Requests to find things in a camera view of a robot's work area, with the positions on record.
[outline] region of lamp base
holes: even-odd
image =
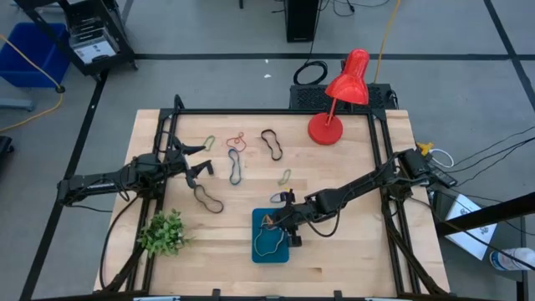
[[[330,125],[326,126],[328,117],[327,113],[319,113],[308,122],[308,135],[320,145],[332,145],[338,142],[344,131],[342,121],[336,116],[333,116]]]

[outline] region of gray floor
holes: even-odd
[[[535,54],[528,0],[493,1],[519,54]],[[22,12],[0,1],[0,33],[8,34]],[[321,14],[315,53],[344,53],[352,48],[379,51],[395,1],[380,8],[356,8],[341,18],[332,8]],[[307,53],[307,43],[286,43],[281,8],[268,0],[134,0],[126,26],[133,47],[144,54]],[[343,4],[337,4],[346,13]],[[61,14],[47,10],[49,21]],[[404,1],[385,48],[388,54],[506,54],[483,1]],[[114,170],[125,160],[135,112],[171,106],[180,94],[188,108],[285,108],[295,69],[302,60],[187,60],[138,62],[111,71],[96,111],[77,173]],[[328,60],[325,82],[339,69]],[[366,80],[373,79],[375,61]],[[535,80],[535,62],[522,62]],[[313,78],[314,70],[303,74]],[[535,124],[534,111],[510,61],[395,61],[382,63],[380,82],[390,83],[407,109],[418,141],[433,141],[460,159],[513,132]],[[73,66],[65,76],[61,109],[7,134],[17,148],[0,174],[0,299],[16,299],[35,255],[55,198],[55,184],[64,174],[79,128],[95,87]],[[0,80],[0,96],[31,98],[37,109],[54,105],[48,89],[15,89]],[[0,127],[28,116],[0,110]],[[535,190],[533,146],[526,145],[461,190],[506,200]],[[459,178],[473,175],[469,171]],[[87,203],[111,208],[113,196]],[[39,278],[34,297],[90,293],[109,214],[68,209]],[[535,220],[528,218],[528,231]],[[479,273],[476,264],[461,260],[458,248],[442,242],[451,291],[461,296],[514,300],[515,283]],[[528,238],[535,248],[535,240]]]

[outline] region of yellow cable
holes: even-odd
[[[17,46],[15,46],[15,45],[13,45],[11,42],[9,42],[9,40],[8,40],[5,36],[3,36],[3,35],[0,34],[0,39],[2,39],[4,42],[6,42],[9,46],[13,47],[13,49],[14,49],[16,52],[18,52],[18,54],[20,54],[20,55],[23,57],[23,59],[25,59],[25,60],[26,60],[29,64],[31,64],[35,69],[39,70],[39,72],[41,72],[42,74],[44,74],[44,76],[46,76],[48,79],[50,79],[50,80],[56,85],[56,87],[57,87],[58,89],[61,89],[61,85],[59,85],[58,82],[57,82],[55,79],[52,78],[52,76],[50,76],[48,73],[46,73],[44,70],[42,70],[41,68],[39,68],[36,64],[34,64],[34,63],[33,63],[33,62],[32,62],[26,55],[23,54],[22,51],[20,51],[20,50],[17,48]],[[59,108],[59,106],[60,106],[63,102],[64,102],[64,94],[61,93],[61,94],[59,94],[59,100],[58,100],[58,103],[57,103],[54,107],[52,107],[52,108],[50,108],[50,109],[48,109],[48,110],[45,110],[45,111],[43,111],[43,112],[41,112],[41,113],[39,113],[39,114],[36,114],[36,115],[34,115],[34,116],[32,116],[32,117],[26,119],[26,120],[23,120],[23,121],[21,121],[21,122],[18,122],[17,124],[10,125],[10,126],[8,126],[8,127],[2,128],[2,129],[0,129],[0,133],[1,133],[1,132],[4,132],[4,131],[6,131],[6,130],[14,129],[14,128],[20,126],[20,125],[24,125],[24,124],[28,123],[28,122],[31,121],[31,120],[34,120],[34,119],[36,119],[36,118],[38,118],[38,117],[41,117],[41,116],[43,116],[43,115],[46,115],[46,114],[48,114],[48,113],[50,113],[50,112],[56,110],[57,108]]]
[[[388,38],[388,34],[390,33],[390,26],[394,22],[395,15],[398,13],[398,7],[400,6],[400,3],[401,0],[398,0],[398,2],[395,4],[394,12],[392,12],[392,14],[390,15],[390,20],[386,24],[385,36],[383,37],[381,49],[379,50],[379,58],[377,59],[377,69],[375,70],[374,84],[377,84],[377,79],[379,78],[379,69],[381,66],[381,58],[383,57],[383,48],[385,47],[386,39]]]

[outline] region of blue bin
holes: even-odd
[[[64,24],[51,23],[49,25],[56,37],[59,37],[65,44],[69,44],[69,33]],[[69,66],[69,60],[37,25],[19,23],[9,34],[8,39],[32,62],[61,83]],[[0,51],[0,76],[10,84],[21,88],[55,88],[56,86],[6,43]]]

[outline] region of green rubber band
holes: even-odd
[[[288,168],[286,171],[284,171],[283,178],[278,180],[278,185],[282,186],[282,185],[288,183],[288,181],[290,180],[290,176],[291,175],[292,175],[292,170]]]
[[[211,146],[214,144],[214,142],[216,141],[216,137],[214,135],[209,135],[206,140],[204,140],[204,143],[203,145],[206,146],[206,143],[211,139],[211,142],[210,142],[210,145],[204,149],[204,151],[210,151],[211,150]]]

